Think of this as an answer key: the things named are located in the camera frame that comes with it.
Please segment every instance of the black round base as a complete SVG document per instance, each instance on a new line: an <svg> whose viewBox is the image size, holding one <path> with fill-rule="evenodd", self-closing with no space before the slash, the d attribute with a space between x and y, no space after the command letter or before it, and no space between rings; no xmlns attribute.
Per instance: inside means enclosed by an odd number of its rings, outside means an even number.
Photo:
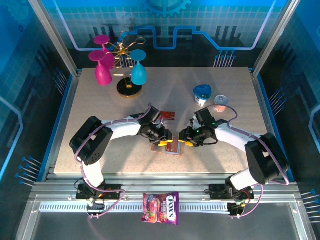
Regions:
<svg viewBox="0 0 320 240"><path fill-rule="evenodd" d="M126 77L118 82L116 89L123 97L131 98L141 93L142 85L135 85L131 82L130 77Z"/></svg>

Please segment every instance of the pink wine glass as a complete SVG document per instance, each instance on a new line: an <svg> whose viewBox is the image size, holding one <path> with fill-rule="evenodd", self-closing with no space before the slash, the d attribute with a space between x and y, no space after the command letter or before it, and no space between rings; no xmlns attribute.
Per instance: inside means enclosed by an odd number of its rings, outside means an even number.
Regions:
<svg viewBox="0 0 320 240"><path fill-rule="evenodd" d="M110 42L108 35L99 35L94 38L94 42L98 45L102 45L102 51L106 54L106 57L101 63L108 69L114 68L115 56L106 48L106 44Z"/></svg>
<svg viewBox="0 0 320 240"><path fill-rule="evenodd" d="M90 52L89 59L93 62L98 62L98 66L95 68L95 77L98 84L106 86L112 82L112 75L110 70L102 64L102 60L105 59L106 54L101 50L95 50Z"/></svg>

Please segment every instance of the blue wine glass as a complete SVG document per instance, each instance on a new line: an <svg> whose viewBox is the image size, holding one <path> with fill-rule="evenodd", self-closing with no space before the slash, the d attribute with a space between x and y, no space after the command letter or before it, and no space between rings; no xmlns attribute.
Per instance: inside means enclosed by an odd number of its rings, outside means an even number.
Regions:
<svg viewBox="0 0 320 240"><path fill-rule="evenodd" d="M136 65L132 69L132 83L135 85L143 85L147 82L147 71L144 66L140 64L140 61L146 58L146 53L143 50L133 50L130 54L132 60L137 61Z"/></svg>

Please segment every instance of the grey floor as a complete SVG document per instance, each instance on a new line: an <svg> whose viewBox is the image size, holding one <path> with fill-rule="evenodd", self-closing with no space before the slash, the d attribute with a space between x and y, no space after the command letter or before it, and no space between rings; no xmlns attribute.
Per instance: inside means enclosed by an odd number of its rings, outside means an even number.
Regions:
<svg viewBox="0 0 320 240"><path fill-rule="evenodd" d="M33 240L294 240L298 232L290 207L263 203L250 215L181 213L179 226L141 222L142 213L109 213L88 219L85 213L40 213Z"/></svg>

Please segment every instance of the metal frame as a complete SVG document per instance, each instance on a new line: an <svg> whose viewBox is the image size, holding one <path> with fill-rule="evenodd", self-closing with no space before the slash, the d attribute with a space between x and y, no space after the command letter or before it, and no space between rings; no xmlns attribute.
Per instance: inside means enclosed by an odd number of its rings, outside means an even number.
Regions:
<svg viewBox="0 0 320 240"><path fill-rule="evenodd" d="M233 201L210 200L210 196L205 194L204 190L208 188L209 184L224 183L228 176L228 174L149 174L144 176L140 174L109 174L106 175L106 179L110 184L122 184L122 188L127 191L124 200L114 211L116 213L141 212L142 207L133 208L131 206L142 205L142 193L155 192L180 192L181 209L183 208L185 213L217 213L215 206L223 206L225 203ZM61 212L60 208L70 206L67 212L86 214L84 207L86 202L75 199L74 183L74 179L36 182L25 208L17 239L28 240L32 238L34 229L37 227L39 212ZM252 203L257 202L260 192L259 187L254 189L255 200ZM113 202L106 201L105 203L110 206ZM300 239L316 239L296 183L291 183L289 186L273 183L266 185L261 203L288 203ZM225 213L223 207L219 213Z"/></svg>
<svg viewBox="0 0 320 240"><path fill-rule="evenodd" d="M77 66L72 59L64 41L62 40L59 32L57 31L55 25L53 24L45 6L40 0L28 0L31 7L33 8L35 14L37 15L38 19L42 23L46 33L49 35L53 45L57 49L58 53L60 54L64 64L70 71L70 73L76 77L78 74Z"/></svg>
<svg viewBox="0 0 320 240"><path fill-rule="evenodd" d="M280 133L279 133L279 130L278 130L278 127L276 124L276 120L273 115L273 112L272 112L272 109L271 109L271 106L270 106L262 79L261 79L260 75L255 77L252 74L251 74L251 79L252 79L253 87L255 90L255 94L257 96L257 99L258 99L258 102L260 105L260 109L261 109L262 117L264 120L264 124L266 126L266 130L268 131L268 133L272 133L273 135L275 135L282 151L284 152L285 157L288 158L288 156L286 154L285 147L284 147L282 140L281 140L281 136L280 136ZM292 173L291 168L289 168L289 170L286 172L286 174L287 174L290 182L295 181L295 178L294 178L294 175Z"/></svg>
<svg viewBox="0 0 320 240"><path fill-rule="evenodd" d="M67 68L73 76L77 76L77 68L74 61L71 58L65 44L62 41L57 29L52 23L48 12L42 3L38 0L29 0L36 15L40 19L42 25L47 31L50 39L57 48L60 56L62 57ZM267 130L273 134L276 134L276 129L272 124L271 117L269 115L266 99L258 81L258 75L263 65L267 61L270 53L275 47L278 39L282 35L285 27L291 19L295 9L297 8L300 0L292 0L287 4L286 9L283 11L282 19L279 21L278 26L273 32L272 37L263 48L260 56L258 57L253 71L252 82L257 94L257 98L260 104L262 115L267 127ZM73 83L70 87L70 91L67 93L67 103L63 108L63 112L57 127L57 135L54 138L51 151L49 152L48 163L45 166L45 174L42 177L42 181L36 182L32 188L30 197L28 199L24 214L18 229L17 239L27 240L32 238L35 227L37 226L39 212L45 212L48 208L46 206L53 206L59 204L60 206L68 205L74 206L85 202L75 200L74 182L81 176L78 174L54 174L52 169L55 166L59 154L59 144L63 138L66 123L71 111L72 102L76 94L77 82ZM227 201L210 200L210 197L204 194L204 190L208 188L209 184L222 184L225 179L229 177L229 174L105 174L109 184L121 184L127 191L126 196L120 205L141 205L142 193L154 193L154 192L180 192L180 202L182 205L195 206L195 205L207 205L215 206L217 204L223 204ZM255 196L260 195L260 188L254 189ZM313 232L311 223L309 221L306 209L304 207L298 186L295 182L292 182L289 186L282 186L277 184L268 184L265 186L264 195L261 203L288 203L293 215L295 227L299 234L300 239L312 240L316 239ZM59 212L59 209L50 209L50 211ZM124 210L122 212L131 212L132 209Z"/></svg>
<svg viewBox="0 0 320 240"><path fill-rule="evenodd" d="M54 124L52 135L45 152L44 160L38 175L38 181L45 181L47 174L50 171L50 166L55 165L58 159L62 139L67 127L68 118L76 95L77 86L81 76L81 70L78 71L77 76L70 76L67 88L61 102L58 116Z"/></svg>
<svg viewBox="0 0 320 240"><path fill-rule="evenodd" d="M256 78L266 63L269 55L277 44L279 38L283 34L288 22L295 13L297 6L299 5L300 0L292 0L290 4L286 5L286 8L282 12L281 20L278 26L270 34L272 37L268 40L267 44L263 47L259 57L257 58L253 66L253 76Z"/></svg>

